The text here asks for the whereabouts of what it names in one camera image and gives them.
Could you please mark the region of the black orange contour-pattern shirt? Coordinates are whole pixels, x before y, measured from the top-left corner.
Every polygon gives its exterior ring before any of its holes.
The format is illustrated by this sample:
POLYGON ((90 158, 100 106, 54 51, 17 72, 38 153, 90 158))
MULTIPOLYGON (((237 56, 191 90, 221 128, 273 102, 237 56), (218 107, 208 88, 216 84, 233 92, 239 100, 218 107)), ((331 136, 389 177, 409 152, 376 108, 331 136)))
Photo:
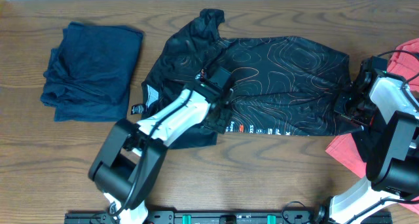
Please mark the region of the black orange contour-pattern shirt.
POLYGON ((339 136, 360 131, 335 111, 350 87, 349 57, 297 36, 227 39, 225 15, 204 9, 173 34, 142 82, 148 118, 185 85, 224 68, 232 77, 227 132, 281 136, 339 136))

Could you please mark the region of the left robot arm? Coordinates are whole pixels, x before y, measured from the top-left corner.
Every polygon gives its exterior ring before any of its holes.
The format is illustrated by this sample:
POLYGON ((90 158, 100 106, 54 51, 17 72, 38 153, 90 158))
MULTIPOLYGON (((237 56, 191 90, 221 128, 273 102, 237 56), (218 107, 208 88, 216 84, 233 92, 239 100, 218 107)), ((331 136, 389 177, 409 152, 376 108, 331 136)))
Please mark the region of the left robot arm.
POLYGON ((143 223, 148 216, 145 199, 172 143, 196 124, 225 133, 231 94, 231 73, 220 67, 208 78, 187 84, 176 100, 153 116, 136 123, 119 120, 88 171, 110 206, 89 222, 143 223))

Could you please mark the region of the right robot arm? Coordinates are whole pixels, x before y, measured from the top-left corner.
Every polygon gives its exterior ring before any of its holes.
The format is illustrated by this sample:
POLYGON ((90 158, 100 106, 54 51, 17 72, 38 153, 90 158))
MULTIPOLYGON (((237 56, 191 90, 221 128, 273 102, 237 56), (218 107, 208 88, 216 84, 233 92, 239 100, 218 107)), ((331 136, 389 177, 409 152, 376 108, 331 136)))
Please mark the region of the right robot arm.
POLYGON ((418 203, 418 101, 409 80, 388 72, 383 54, 361 63, 335 113, 358 125, 358 151, 366 174, 319 209, 316 223, 361 223, 391 204, 418 203))

